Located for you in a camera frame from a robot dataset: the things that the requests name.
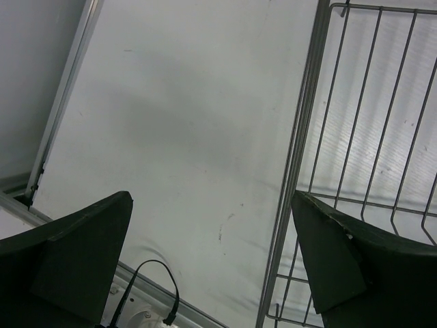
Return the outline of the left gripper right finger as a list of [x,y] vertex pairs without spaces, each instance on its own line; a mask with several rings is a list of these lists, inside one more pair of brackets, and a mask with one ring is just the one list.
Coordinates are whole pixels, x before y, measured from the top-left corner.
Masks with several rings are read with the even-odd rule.
[[436,247],[297,191],[292,216],[325,327],[435,327]]

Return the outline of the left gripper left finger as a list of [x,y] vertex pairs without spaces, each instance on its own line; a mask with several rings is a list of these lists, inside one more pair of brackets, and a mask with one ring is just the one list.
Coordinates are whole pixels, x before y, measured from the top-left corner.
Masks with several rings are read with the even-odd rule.
[[119,191],[2,239],[1,326],[99,325],[132,209],[131,194]]

